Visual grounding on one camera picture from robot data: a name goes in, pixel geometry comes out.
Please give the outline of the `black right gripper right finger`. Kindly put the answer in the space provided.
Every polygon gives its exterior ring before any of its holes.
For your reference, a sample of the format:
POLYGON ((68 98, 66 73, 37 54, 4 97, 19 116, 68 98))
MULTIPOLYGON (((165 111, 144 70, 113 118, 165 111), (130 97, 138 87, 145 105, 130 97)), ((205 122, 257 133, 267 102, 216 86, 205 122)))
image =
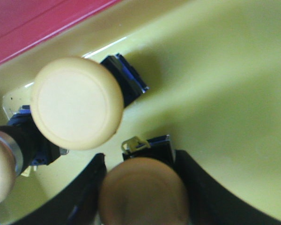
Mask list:
POLYGON ((185 150, 176 151, 175 169, 189 195, 196 225, 281 225, 212 178, 185 150))

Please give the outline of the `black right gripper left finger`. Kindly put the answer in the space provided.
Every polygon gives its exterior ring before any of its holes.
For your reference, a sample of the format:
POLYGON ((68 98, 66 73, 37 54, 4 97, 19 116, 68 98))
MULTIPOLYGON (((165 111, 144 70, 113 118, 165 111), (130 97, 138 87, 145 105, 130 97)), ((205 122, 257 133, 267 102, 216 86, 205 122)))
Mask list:
POLYGON ((99 188, 105 155, 95 154, 82 172, 52 199, 14 225, 97 225, 99 188))

